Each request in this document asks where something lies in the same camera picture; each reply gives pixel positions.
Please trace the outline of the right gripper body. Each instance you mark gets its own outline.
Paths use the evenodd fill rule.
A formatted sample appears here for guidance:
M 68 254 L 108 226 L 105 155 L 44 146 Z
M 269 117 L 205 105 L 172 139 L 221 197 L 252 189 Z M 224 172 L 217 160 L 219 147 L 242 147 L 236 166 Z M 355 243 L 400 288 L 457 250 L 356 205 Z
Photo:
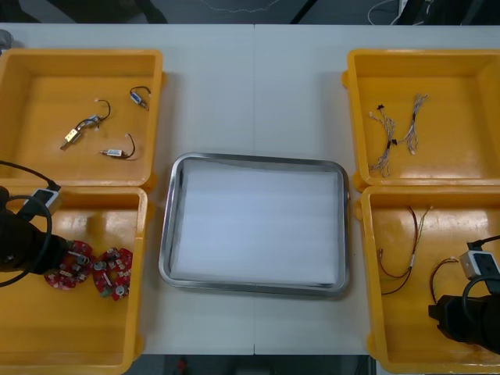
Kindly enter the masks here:
M 499 353 L 499 297 L 468 299 L 472 322 L 463 311 L 458 296 L 444 295 L 436 304 L 437 328 L 447 338 L 470 345 L 479 345 Z

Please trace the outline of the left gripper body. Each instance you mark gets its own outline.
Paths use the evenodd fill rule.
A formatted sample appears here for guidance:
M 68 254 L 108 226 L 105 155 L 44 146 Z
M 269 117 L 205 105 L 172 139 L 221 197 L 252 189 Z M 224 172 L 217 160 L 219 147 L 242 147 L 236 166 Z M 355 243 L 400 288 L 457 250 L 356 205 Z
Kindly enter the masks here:
M 52 218 L 42 231 L 13 213 L 1 213 L 2 273 L 44 274 L 55 269 L 65 254 L 66 240 L 52 233 Z

